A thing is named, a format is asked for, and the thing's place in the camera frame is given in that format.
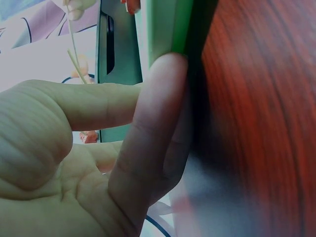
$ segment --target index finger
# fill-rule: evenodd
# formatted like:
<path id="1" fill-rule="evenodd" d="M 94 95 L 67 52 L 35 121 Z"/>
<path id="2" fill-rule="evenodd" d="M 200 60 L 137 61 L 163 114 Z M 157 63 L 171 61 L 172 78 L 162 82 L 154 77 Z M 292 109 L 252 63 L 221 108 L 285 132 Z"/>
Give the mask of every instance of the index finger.
<path id="1" fill-rule="evenodd" d="M 139 231 L 154 182 L 163 171 L 166 150 L 184 98 L 187 61 L 178 54 L 159 58 L 140 92 L 131 129 L 109 180 L 109 194 Z"/>

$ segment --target fingernail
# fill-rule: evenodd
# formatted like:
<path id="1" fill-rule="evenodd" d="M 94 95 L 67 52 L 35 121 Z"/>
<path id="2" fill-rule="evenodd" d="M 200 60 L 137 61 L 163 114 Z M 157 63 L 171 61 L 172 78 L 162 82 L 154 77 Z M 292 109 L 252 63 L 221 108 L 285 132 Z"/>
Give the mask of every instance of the fingernail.
<path id="1" fill-rule="evenodd" d="M 69 20 L 77 21 L 83 15 L 83 11 L 81 10 L 73 10 L 69 12 Z"/>

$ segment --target wooden stick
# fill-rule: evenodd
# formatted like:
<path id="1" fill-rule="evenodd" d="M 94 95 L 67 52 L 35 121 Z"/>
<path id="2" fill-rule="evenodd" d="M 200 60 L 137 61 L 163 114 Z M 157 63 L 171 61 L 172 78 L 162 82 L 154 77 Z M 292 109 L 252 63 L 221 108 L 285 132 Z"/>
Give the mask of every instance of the wooden stick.
<path id="1" fill-rule="evenodd" d="M 73 48 L 74 48 L 74 52 L 75 52 L 75 57 L 76 57 L 76 62 L 77 62 L 77 65 L 79 66 L 80 68 L 80 64 L 79 64 L 79 60 L 78 60 L 78 55 L 77 55 L 77 49 L 76 49 L 76 45 L 75 45 L 75 40 L 74 40 L 74 32 L 72 30 L 72 27 L 71 27 L 71 21 L 69 19 L 69 7 L 67 5 L 67 19 L 68 19 L 68 30 L 69 30 L 69 34 L 71 36 L 71 40 L 72 40 L 72 43 L 73 43 Z"/>
<path id="2" fill-rule="evenodd" d="M 68 49 L 67 52 L 68 52 L 68 55 L 69 55 L 69 57 L 70 57 L 70 59 L 71 59 L 73 65 L 74 65 L 75 69 L 77 70 L 77 73 L 78 73 L 80 79 L 82 80 L 83 84 L 87 84 L 86 80 L 84 79 L 84 77 L 83 77 L 83 75 L 82 75 L 82 73 L 81 73 L 81 71 L 80 71 L 79 65 L 76 63 L 76 61 L 75 61 L 73 55 L 72 55 L 71 52 L 70 52 L 70 49 Z"/>

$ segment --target hand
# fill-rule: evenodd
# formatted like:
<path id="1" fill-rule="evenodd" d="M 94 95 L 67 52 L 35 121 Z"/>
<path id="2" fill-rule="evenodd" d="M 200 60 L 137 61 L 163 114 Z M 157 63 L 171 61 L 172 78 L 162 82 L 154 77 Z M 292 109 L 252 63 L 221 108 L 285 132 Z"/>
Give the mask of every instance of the hand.
<path id="1" fill-rule="evenodd" d="M 97 0 L 52 0 L 65 13 L 69 10 L 69 19 L 72 21 L 79 20 L 84 11 L 93 6 Z"/>
<path id="2" fill-rule="evenodd" d="M 139 235 L 184 170 L 186 71 L 168 54 L 142 85 L 29 81 L 1 93 L 0 236 Z M 73 145 L 72 131 L 131 121 L 123 142 Z"/>

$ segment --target green object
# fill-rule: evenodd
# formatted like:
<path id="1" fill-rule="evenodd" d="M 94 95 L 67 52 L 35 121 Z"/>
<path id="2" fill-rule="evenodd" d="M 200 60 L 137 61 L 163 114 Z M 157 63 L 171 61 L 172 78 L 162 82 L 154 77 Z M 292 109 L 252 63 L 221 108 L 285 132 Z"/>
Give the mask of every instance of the green object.
<path id="1" fill-rule="evenodd" d="M 143 79 L 160 56 L 184 53 L 193 0 L 141 0 L 135 15 Z"/>

